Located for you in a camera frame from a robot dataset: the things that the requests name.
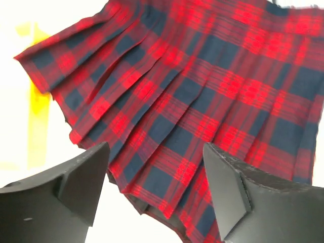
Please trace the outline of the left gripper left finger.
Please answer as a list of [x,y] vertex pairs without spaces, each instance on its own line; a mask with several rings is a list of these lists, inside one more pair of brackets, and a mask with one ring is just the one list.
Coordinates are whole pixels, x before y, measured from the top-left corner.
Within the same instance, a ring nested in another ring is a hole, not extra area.
[[85,242],[108,167],[104,142],[1,188],[1,242]]

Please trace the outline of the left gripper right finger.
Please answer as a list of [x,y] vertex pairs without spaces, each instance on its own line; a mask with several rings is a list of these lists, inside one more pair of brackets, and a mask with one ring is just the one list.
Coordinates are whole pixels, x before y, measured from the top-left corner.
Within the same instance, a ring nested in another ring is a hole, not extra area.
[[212,143],[203,158],[224,242],[323,242],[323,188],[266,173]]

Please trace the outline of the red plaid pleated skirt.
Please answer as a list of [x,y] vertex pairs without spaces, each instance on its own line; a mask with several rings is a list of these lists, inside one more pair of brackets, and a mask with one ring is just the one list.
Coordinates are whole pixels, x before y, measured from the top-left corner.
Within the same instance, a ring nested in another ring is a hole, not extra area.
[[220,242],[203,163],[214,143],[311,184],[323,107],[323,9],[269,1],[109,1],[16,56],[81,149],[183,242]]

